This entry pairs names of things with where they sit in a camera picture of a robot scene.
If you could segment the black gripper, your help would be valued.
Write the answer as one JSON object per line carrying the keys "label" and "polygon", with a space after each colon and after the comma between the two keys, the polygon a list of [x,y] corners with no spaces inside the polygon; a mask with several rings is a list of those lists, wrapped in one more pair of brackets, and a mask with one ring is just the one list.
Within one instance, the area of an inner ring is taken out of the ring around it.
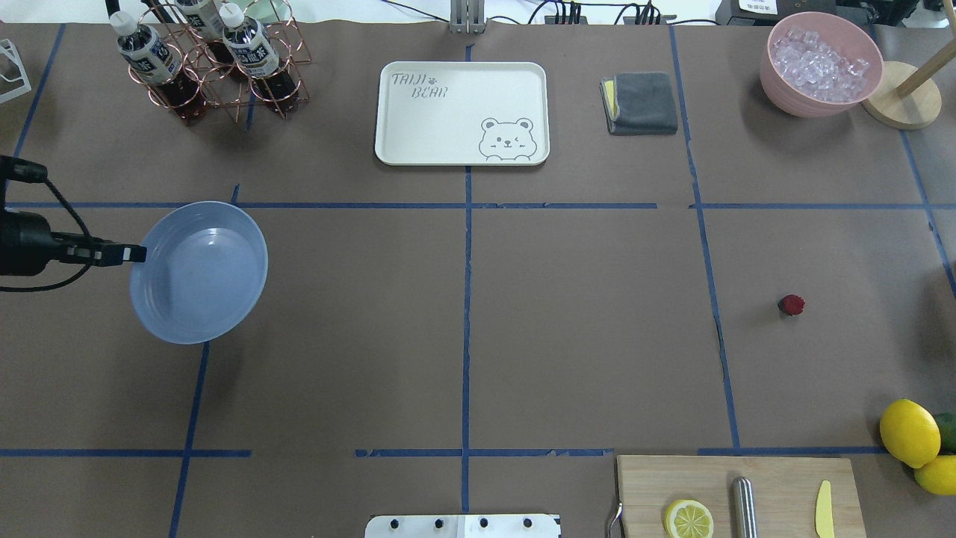
{"label": "black gripper", "polygon": [[1,273],[36,276],[52,260],[68,265],[113,267],[146,262],[148,250],[137,244],[106,241],[96,236],[54,234],[40,214],[1,211]]}

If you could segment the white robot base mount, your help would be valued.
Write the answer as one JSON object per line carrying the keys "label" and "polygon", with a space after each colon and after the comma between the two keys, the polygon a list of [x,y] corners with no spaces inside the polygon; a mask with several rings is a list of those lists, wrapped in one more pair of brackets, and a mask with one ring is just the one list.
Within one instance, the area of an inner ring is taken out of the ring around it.
{"label": "white robot base mount", "polygon": [[382,515],[365,537],[561,537],[560,517],[545,513]]}

